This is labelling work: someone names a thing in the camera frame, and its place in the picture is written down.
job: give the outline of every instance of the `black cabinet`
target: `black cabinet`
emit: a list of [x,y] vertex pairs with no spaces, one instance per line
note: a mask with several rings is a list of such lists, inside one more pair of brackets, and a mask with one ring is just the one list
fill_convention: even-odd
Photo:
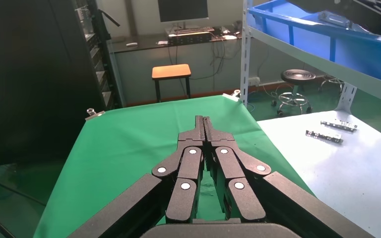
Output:
[[88,108],[121,105],[102,16],[79,2],[0,0],[2,164],[65,159]]

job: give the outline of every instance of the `keyboard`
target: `keyboard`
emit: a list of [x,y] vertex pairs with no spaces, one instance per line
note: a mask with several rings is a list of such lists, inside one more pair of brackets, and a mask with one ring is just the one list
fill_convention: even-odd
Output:
[[188,34],[188,33],[197,33],[197,32],[211,32],[214,31],[212,27],[197,27],[197,28],[189,28],[183,30],[177,30],[176,34]]

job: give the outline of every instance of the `stool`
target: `stool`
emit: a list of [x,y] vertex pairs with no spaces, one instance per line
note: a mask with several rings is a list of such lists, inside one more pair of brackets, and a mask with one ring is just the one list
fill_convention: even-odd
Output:
[[152,68],[152,80],[155,82],[155,93],[157,95],[157,102],[161,103],[160,96],[160,80],[167,79],[186,79],[186,94],[191,98],[191,87],[189,85],[189,77],[191,76],[191,69],[188,64],[176,64],[168,66],[160,66]]
[[328,83],[335,83],[335,84],[339,84],[339,94],[341,95],[342,93],[342,89],[344,88],[344,84],[345,82],[344,81],[341,81],[335,77],[332,77],[332,76],[325,76],[323,77],[325,79],[324,82],[322,82],[322,84],[319,86],[319,88],[317,89],[319,92],[322,92],[322,88],[323,88],[323,85],[328,82]]
[[[281,79],[285,82],[294,85],[293,92],[282,93],[277,96],[277,99],[281,102],[279,109],[277,110],[278,116],[283,116],[284,113],[281,111],[283,105],[296,106],[300,108],[301,114],[303,114],[303,106],[308,105],[306,113],[312,112],[312,107],[307,99],[307,97],[297,93],[299,86],[307,84],[314,80],[316,75],[301,69],[290,69],[281,73]],[[277,101],[272,101],[272,106],[276,106]]]

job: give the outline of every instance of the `black stool leg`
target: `black stool leg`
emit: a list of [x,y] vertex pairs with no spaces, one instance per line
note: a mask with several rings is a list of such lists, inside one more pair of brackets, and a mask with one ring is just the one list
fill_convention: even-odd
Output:
[[191,98],[191,85],[189,84],[189,77],[187,77],[185,81],[186,81],[186,93],[188,95],[188,98]]
[[158,83],[158,80],[154,80],[154,83],[155,83],[155,94],[157,95],[157,103],[161,103],[160,84]]

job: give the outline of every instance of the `white table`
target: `white table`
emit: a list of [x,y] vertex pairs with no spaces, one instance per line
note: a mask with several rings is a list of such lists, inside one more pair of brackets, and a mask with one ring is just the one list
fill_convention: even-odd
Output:
[[[357,131],[325,127],[321,120],[354,123]],[[381,238],[381,133],[340,111],[257,122],[316,197]],[[306,130],[341,134],[340,145],[305,136]]]

